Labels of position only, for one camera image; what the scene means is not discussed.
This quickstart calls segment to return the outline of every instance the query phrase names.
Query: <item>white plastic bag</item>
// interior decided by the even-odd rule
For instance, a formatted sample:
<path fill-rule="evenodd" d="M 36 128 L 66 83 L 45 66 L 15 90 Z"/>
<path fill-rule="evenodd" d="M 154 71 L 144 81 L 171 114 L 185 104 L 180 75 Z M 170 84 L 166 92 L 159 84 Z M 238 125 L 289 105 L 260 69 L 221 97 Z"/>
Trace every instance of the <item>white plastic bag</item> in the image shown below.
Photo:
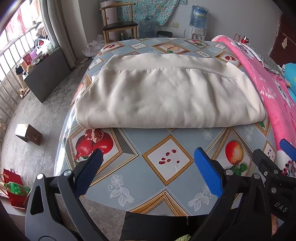
<path fill-rule="evenodd" d="M 38 45 L 36 46 L 36 54 L 39 54 L 41 51 L 42 53 L 47 53 L 47 45 L 50 44 L 50 41 L 48 39 L 38 39 Z"/>
<path fill-rule="evenodd" d="M 85 46 L 85 48 L 82 50 L 82 53 L 86 57 L 95 56 L 104 46 L 104 44 L 105 44 L 104 37 L 103 35 L 99 34 L 96 40 L 92 41 L 90 44 Z"/>

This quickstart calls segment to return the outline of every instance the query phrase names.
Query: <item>wooden chair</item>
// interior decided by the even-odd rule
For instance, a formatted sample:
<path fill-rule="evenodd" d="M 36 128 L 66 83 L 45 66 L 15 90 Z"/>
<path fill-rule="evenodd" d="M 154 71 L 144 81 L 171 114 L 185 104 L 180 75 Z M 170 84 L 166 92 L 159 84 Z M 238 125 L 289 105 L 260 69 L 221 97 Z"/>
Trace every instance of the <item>wooden chair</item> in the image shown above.
<path fill-rule="evenodd" d="M 107 17 L 106 17 L 106 10 L 107 8 L 111 7 L 122 7 L 122 6 L 131 6 L 131 20 L 130 21 L 125 21 L 125 22 L 118 22 L 118 23 L 112 23 L 112 24 L 107 24 Z M 102 15 L 104 18 L 104 28 L 103 28 L 103 33 L 104 33 L 104 38 L 107 43 L 110 43 L 110 38 L 109 38 L 109 32 L 114 32 L 114 31 L 120 31 L 124 29 L 131 29 L 131 34 L 133 38 L 138 38 L 137 36 L 137 26 L 138 24 L 133 21 L 133 6 L 135 3 L 132 2 L 118 2 L 114 3 L 105 7 L 100 8 L 100 11 L 102 11 Z"/>

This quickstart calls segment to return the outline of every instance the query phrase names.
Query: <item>fruit-patterned tablecloth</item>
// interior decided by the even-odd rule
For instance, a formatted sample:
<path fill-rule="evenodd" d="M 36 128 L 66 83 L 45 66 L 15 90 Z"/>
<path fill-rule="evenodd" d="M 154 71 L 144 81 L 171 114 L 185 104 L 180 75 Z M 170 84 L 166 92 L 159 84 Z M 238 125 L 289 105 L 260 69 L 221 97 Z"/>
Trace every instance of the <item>fruit-patterned tablecloth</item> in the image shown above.
<path fill-rule="evenodd" d="M 154 215 L 207 214 L 217 197 L 208 189 L 193 162 L 202 147 L 238 175 L 250 176 L 257 167 L 252 152 L 261 149 L 275 160 L 275 141 L 269 118 L 251 125 L 225 128 L 84 129 L 75 118 L 75 102 L 114 55 L 175 53 L 231 62 L 246 73 L 222 42 L 177 38 L 130 39 L 106 44 L 86 71 L 67 113 L 55 160 L 54 174 L 87 159 L 99 148 L 104 162 L 85 197 L 118 209 Z M 233 207 L 237 207 L 240 196 Z"/>

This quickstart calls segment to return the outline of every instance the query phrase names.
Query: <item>bottle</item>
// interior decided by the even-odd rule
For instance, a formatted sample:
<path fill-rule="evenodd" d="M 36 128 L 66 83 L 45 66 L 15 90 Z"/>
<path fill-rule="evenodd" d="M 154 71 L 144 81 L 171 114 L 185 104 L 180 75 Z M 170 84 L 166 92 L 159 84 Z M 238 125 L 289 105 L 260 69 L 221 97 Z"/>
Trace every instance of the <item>bottle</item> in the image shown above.
<path fill-rule="evenodd" d="M 155 22 L 149 20 L 149 15 L 145 15 L 145 20 L 138 23 L 140 38 L 154 38 L 155 37 Z"/>
<path fill-rule="evenodd" d="M 7 191 L 9 191 L 10 193 L 21 196 L 27 196 L 31 190 L 27 186 L 23 186 L 14 182 L 3 183 L 3 185 L 5 188 L 7 188 Z"/>
<path fill-rule="evenodd" d="M 208 9 L 198 5 L 193 5 L 191 9 L 189 26 L 204 30 L 206 27 L 207 13 Z"/>
<path fill-rule="evenodd" d="M 233 37 L 233 40 L 239 42 L 240 41 L 240 35 L 238 33 L 236 33 L 235 36 Z"/>
<path fill-rule="evenodd" d="M 120 33 L 120 41 L 124 40 L 124 33 Z"/>

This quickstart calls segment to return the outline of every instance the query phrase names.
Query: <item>dark chair seat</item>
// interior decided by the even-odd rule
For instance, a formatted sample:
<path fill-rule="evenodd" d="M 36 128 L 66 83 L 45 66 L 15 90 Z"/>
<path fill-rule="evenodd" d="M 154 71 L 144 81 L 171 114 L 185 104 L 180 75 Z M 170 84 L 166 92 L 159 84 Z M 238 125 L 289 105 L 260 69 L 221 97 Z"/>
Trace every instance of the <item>dark chair seat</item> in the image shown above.
<path fill-rule="evenodd" d="M 104 26 L 103 31 L 116 29 L 116 28 L 132 27 L 132 26 L 138 26 L 138 24 L 134 21 L 112 23 L 112 24 L 107 24 L 106 26 Z"/>

